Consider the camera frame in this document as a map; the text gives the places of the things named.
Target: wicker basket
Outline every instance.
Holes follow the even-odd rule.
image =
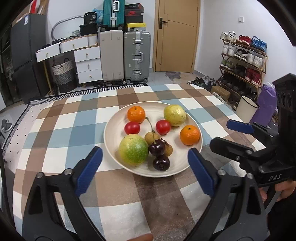
[[[52,71],[60,93],[69,92],[77,87],[71,60],[68,59],[68,61],[63,64],[53,66]]]

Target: silver suitcase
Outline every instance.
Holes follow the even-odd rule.
[[[126,83],[143,81],[149,77],[151,36],[148,32],[124,33],[124,76]]]
[[[122,80],[123,73],[123,32],[110,30],[100,32],[100,51],[103,80]]]

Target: white bucket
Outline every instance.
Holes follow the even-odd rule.
[[[258,109],[259,105],[257,103],[246,96],[242,96],[236,114],[243,122],[248,123]]]

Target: door lock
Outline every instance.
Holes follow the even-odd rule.
[[[163,21],[163,18],[159,18],[159,29],[163,28],[163,23],[168,23],[168,22]]]

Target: wooden door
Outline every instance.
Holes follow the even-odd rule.
[[[191,72],[197,19],[198,0],[159,0],[155,71]]]

